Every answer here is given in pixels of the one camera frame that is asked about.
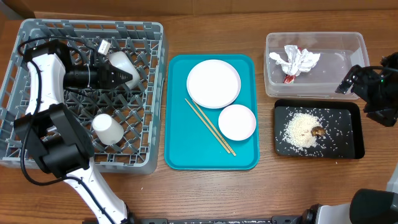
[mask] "black baking tray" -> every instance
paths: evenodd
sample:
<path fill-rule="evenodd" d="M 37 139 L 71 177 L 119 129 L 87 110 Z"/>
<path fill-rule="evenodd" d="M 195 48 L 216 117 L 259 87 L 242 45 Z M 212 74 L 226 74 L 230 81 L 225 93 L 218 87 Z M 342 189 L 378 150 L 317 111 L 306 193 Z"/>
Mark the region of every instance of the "black baking tray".
<path fill-rule="evenodd" d="M 296 150 L 283 140 L 285 125 L 294 113 L 323 117 L 328 135 L 317 139 L 316 147 Z M 274 107 L 275 151 L 281 156 L 361 159 L 365 155 L 361 112 L 355 103 L 340 101 L 277 100 Z"/>

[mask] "crumpled paper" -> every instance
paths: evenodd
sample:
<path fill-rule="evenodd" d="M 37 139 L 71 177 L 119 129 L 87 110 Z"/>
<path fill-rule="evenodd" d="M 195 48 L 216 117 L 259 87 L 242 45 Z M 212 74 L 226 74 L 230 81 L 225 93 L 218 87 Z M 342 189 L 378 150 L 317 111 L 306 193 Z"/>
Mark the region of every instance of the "crumpled paper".
<path fill-rule="evenodd" d="M 285 51 L 287 54 L 288 62 L 281 59 L 280 55 L 271 52 L 269 57 L 276 61 L 277 65 L 282 66 L 282 70 L 286 75 L 297 77 L 301 72 L 309 72 L 311 68 L 317 65 L 321 54 L 314 54 L 307 49 L 301 51 L 296 45 L 286 45 Z"/>

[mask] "round plate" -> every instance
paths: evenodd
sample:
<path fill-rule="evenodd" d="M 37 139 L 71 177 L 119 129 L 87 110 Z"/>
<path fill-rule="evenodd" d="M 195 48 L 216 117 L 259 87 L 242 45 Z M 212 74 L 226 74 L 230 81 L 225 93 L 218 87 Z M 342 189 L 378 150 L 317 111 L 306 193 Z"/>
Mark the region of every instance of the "round plate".
<path fill-rule="evenodd" d="M 241 91 L 236 69 L 222 60 L 205 60 L 187 78 L 188 94 L 200 106 L 210 109 L 230 105 Z"/>
<path fill-rule="evenodd" d="M 231 105 L 220 113 L 218 126 L 225 137 L 242 141 L 256 130 L 256 117 L 249 108 L 243 105 Z"/>

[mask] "gray dish rack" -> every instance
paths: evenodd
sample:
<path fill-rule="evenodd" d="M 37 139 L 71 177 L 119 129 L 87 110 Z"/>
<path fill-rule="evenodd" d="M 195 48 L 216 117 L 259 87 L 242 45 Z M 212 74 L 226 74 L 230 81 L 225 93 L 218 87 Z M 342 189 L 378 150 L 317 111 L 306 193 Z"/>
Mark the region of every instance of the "gray dish rack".
<path fill-rule="evenodd" d="M 123 51 L 141 76 L 138 86 L 130 90 L 125 84 L 113 90 L 78 90 L 87 97 L 64 91 L 65 104 L 86 128 L 95 148 L 96 166 L 101 172 L 150 174 L 157 166 L 160 138 L 160 103 L 166 73 L 168 44 L 162 24 L 157 22 L 81 21 L 27 19 L 19 29 L 14 50 L 0 90 L 0 165 L 19 167 L 21 140 L 14 132 L 13 121 L 25 115 L 29 104 L 30 76 L 17 46 L 29 38 L 69 36 L 82 41 L 112 44 L 109 52 Z M 39 40 L 29 47 L 42 44 Z M 84 45 L 65 40 L 78 49 L 86 61 L 90 51 Z M 81 58 L 71 52 L 72 62 Z M 123 126 L 121 142 L 110 146 L 101 144 L 93 128 L 95 115 L 107 113 Z M 50 132 L 44 141 L 57 136 Z M 25 157 L 26 167 L 38 169 L 34 160 Z"/>

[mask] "wooden table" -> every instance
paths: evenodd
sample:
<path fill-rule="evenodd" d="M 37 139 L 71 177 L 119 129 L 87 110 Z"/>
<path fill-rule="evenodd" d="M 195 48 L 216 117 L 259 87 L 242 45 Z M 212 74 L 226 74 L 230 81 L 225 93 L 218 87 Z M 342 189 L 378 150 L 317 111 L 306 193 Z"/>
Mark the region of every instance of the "wooden table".
<path fill-rule="evenodd" d="M 351 201 L 361 188 L 384 190 L 398 161 L 398 128 L 385 128 L 362 114 L 366 155 L 361 160 L 307 159 L 274 152 L 272 108 L 264 89 L 263 54 L 270 32 L 360 32 L 371 65 L 398 51 L 398 11 L 290 12 L 218 16 L 127 17 L 159 21 L 178 54 L 246 54 L 256 66 L 261 159 L 246 172 L 172 170 L 164 161 L 165 96 L 159 162 L 151 175 L 103 174 L 116 195 L 140 218 L 256 218 L 300 215 L 315 204 Z M 20 21 L 7 22 L 0 41 L 3 74 Z M 362 100 L 355 101 L 361 108 Z M 30 170 L 39 180 L 53 177 Z M 0 167 L 1 223 L 81 223 L 93 214 L 67 184 L 38 187 L 19 169 Z"/>

